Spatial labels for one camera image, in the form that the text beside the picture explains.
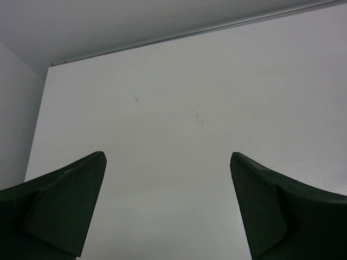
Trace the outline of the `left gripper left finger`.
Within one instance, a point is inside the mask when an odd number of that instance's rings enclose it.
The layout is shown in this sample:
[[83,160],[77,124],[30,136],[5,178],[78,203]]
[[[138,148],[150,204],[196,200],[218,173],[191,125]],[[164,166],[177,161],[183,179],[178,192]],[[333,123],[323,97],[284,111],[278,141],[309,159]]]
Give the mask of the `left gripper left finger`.
[[97,151],[1,190],[1,259],[81,257],[105,170]]

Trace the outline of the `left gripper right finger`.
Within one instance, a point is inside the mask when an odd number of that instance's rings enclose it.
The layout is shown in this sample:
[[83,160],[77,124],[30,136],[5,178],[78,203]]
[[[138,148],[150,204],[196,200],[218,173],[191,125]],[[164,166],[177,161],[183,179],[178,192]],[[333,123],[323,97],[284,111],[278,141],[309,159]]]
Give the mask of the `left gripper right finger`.
[[346,196],[304,184],[239,152],[231,177],[252,259],[346,259]]

